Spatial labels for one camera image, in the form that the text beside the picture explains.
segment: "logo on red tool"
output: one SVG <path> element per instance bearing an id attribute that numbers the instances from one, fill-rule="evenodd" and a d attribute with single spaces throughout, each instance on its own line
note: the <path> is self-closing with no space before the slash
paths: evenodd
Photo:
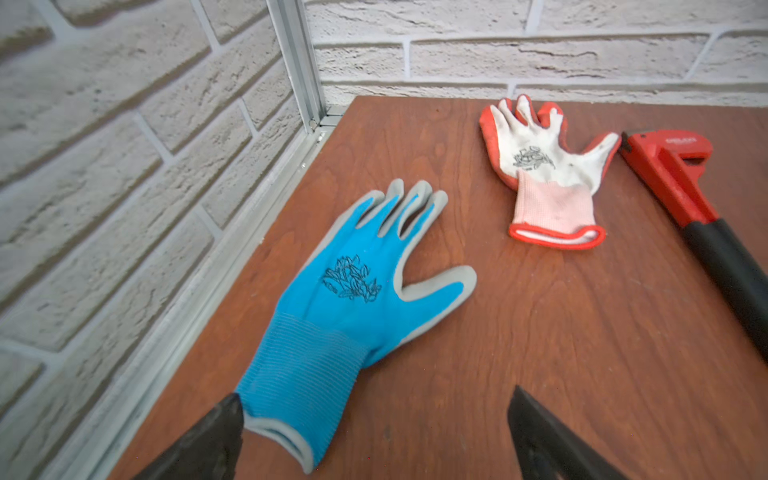
<path id="1" fill-rule="evenodd" d="M 685 138 L 667 138 L 666 142 L 668 144 L 675 144 L 675 145 L 685 145 L 685 144 L 692 144 L 696 142 L 695 137 L 685 137 Z"/>

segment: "red and white work glove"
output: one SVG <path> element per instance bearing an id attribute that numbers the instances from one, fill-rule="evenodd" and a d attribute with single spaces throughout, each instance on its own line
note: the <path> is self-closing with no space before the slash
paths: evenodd
<path id="1" fill-rule="evenodd" d="M 566 250 L 586 250 L 605 239 L 594 224 L 592 195 L 598 191 L 611 158 L 619 148 L 618 134 L 597 136 L 582 154 L 565 145 L 568 123 L 550 101 L 533 112 L 527 95 L 488 106 L 480 128 L 491 165 L 511 189 L 518 191 L 509 234 L 524 242 Z"/>

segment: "brick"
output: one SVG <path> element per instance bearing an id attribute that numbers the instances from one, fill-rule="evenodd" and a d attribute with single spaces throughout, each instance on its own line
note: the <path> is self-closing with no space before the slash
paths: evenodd
<path id="1" fill-rule="evenodd" d="M 693 78 L 694 81 L 734 79 L 768 81 L 768 33 L 718 38 Z"/>
<path id="2" fill-rule="evenodd" d="M 269 17 L 141 106 L 166 147 L 178 151 L 280 56 Z"/>
<path id="3" fill-rule="evenodd" d="M 188 0 L 163 0 L 0 64 L 0 184 L 47 160 L 209 49 Z"/>
<path id="4" fill-rule="evenodd" d="M 325 84 L 323 94 L 328 105 L 349 105 L 358 95 L 386 97 L 489 98 L 506 96 L 506 85 L 420 85 L 420 84 Z"/>
<path id="5" fill-rule="evenodd" d="M 704 35 L 411 44 L 413 75 L 489 78 L 682 78 Z"/>
<path id="6" fill-rule="evenodd" d="M 739 85 L 519 85 L 515 97 L 526 94 L 538 101 L 590 101 L 599 103 L 768 106 L 768 84 Z"/>
<path id="7" fill-rule="evenodd" d="M 567 28 L 685 27 L 751 22 L 768 18 L 764 0 L 547 0 L 541 13 L 539 31 Z"/>
<path id="8" fill-rule="evenodd" d="M 160 156 L 129 116 L 0 196 L 0 301 L 97 225 Z"/>
<path id="9" fill-rule="evenodd" d="M 293 90 L 283 60 L 278 60 L 259 81 L 243 95 L 250 119 L 261 129 Z"/>
<path id="10" fill-rule="evenodd" d="M 0 58 L 51 38 L 51 29 L 29 2 L 0 2 Z"/>
<path id="11" fill-rule="evenodd" d="M 522 32 L 530 0 L 307 2 L 315 41 L 381 35 Z"/>
<path id="12" fill-rule="evenodd" d="M 73 25 L 95 25 L 127 8 L 153 0 L 53 0 Z"/>
<path id="13" fill-rule="evenodd" d="M 321 80 L 333 78 L 402 78 L 405 66 L 402 45 L 315 48 Z"/>
<path id="14" fill-rule="evenodd" d="M 0 418 L 38 378 L 43 364 L 17 353 L 0 352 Z"/>
<path id="15" fill-rule="evenodd" d="M 291 98 L 259 133 L 251 149 L 212 186 L 202 203 L 219 227 L 227 225 L 300 126 L 299 108 Z"/>
<path id="16" fill-rule="evenodd" d="M 202 0 L 216 38 L 224 43 L 266 13 L 266 0 Z"/>
<path id="17" fill-rule="evenodd" d="M 194 217 L 155 252 L 108 314 L 83 339 L 61 370 L 12 418 L 0 423 L 0 465 L 7 478 L 35 477 L 44 459 L 82 420 L 114 372 L 159 318 L 212 243 Z"/>
<path id="18" fill-rule="evenodd" d="M 248 142 L 250 131 L 237 105 L 219 120 L 186 158 L 158 172 L 115 222 L 22 298 L 0 333 L 61 349 Z"/>

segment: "white brick wall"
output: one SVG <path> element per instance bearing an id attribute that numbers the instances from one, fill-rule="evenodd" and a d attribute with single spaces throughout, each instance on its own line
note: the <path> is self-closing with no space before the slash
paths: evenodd
<path id="1" fill-rule="evenodd" d="M 37 478 L 296 136 L 266 2 L 0 2 L 0 472 Z"/>
<path id="2" fill-rule="evenodd" d="M 326 101 L 768 105 L 766 0 L 305 0 Z"/>

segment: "blue and gray work glove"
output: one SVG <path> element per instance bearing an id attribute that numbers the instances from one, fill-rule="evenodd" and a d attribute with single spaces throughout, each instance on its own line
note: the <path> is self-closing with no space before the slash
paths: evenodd
<path id="1" fill-rule="evenodd" d="M 413 285 L 402 269 L 448 203 L 394 180 L 333 224 L 280 297 L 237 386 L 245 428 L 275 440 L 310 473 L 331 443 L 358 372 L 431 329 L 475 289 L 470 266 Z M 424 207 L 407 228 L 406 220 Z"/>

